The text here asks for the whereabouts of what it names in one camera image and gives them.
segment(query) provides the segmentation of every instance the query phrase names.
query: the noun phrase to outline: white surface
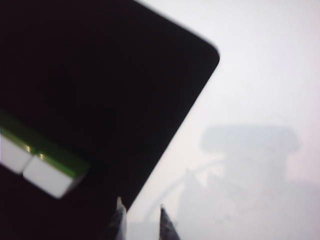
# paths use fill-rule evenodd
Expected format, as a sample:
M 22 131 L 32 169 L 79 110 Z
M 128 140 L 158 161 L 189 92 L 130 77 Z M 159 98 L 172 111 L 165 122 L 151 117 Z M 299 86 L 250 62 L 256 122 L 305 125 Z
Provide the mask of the white surface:
M 10 169 L 16 174 L 21 174 L 27 164 L 30 162 L 32 155 L 15 145 L 5 136 L 0 134 L 0 164 Z
M 33 156 L 30 164 L 23 171 L 23 177 L 51 196 L 59 199 L 66 194 L 79 178 L 71 178 L 50 164 Z
M 143 0 L 220 63 L 128 211 L 128 239 L 320 237 L 320 1 Z

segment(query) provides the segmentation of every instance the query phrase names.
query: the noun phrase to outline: white tile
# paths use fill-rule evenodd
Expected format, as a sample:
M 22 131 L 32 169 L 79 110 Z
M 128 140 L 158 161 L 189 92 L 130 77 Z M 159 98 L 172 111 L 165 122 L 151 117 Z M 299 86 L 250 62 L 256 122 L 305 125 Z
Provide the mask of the white tile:
M 32 155 L 0 134 L 0 163 L 16 174 L 21 174 Z
M 33 156 L 30 164 L 23 171 L 23 177 L 57 199 L 60 199 L 83 178 L 83 176 L 71 178 L 41 160 L 37 155 Z

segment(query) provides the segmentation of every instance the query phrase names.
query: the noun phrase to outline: blurry object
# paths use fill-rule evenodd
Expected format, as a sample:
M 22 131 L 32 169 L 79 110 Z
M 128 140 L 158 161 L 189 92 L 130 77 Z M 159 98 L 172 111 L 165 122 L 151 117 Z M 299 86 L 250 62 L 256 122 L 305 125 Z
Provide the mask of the blurry object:
M 180 240 L 163 205 L 161 205 L 159 240 Z
M 110 223 L 104 229 L 99 240 L 126 240 L 127 233 L 127 210 L 118 196 L 116 201 L 116 212 Z

